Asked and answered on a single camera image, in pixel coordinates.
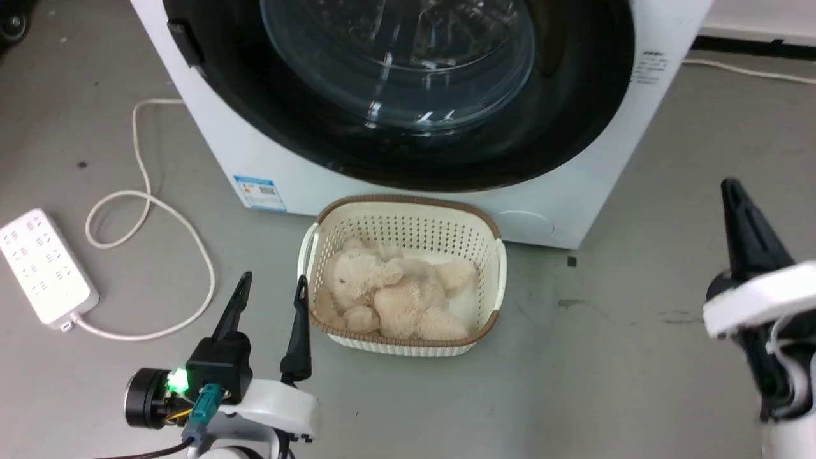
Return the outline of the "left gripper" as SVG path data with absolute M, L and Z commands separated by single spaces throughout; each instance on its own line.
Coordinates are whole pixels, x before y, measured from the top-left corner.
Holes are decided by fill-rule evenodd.
M 280 377 L 254 377 L 251 343 L 238 331 L 252 272 L 244 272 L 210 337 L 181 368 L 143 368 L 126 386 L 124 417 L 137 429 L 180 428 L 181 449 L 288 449 L 319 433 L 319 403 L 297 384 L 312 377 L 308 279 L 298 277 L 295 317 Z

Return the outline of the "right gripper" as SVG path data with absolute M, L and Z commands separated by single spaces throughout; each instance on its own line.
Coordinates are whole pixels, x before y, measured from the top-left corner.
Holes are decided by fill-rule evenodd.
M 801 418 L 814 412 L 814 261 L 795 265 L 740 180 L 726 178 L 720 192 L 731 278 L 754 279 L 703 304 L 706 332 L 743 352 L 761 421 Z

